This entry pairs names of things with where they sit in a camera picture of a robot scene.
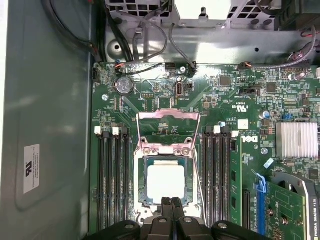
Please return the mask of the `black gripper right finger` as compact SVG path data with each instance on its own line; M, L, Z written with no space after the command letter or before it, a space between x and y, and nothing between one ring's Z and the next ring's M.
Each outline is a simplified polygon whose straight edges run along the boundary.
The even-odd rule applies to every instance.
M211 227L199 223L195 217L186 216L181 199L172 198L173 215L178 234L184 240L264 240L265 236L229 221L218 221Z

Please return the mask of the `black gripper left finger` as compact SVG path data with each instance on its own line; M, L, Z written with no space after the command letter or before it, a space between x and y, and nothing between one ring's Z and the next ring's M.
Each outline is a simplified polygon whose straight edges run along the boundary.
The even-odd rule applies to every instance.
M87 240L171 240L173 238L175 198L161 199L161 216L153 217L151 223L139 225L132 220L115 223Z

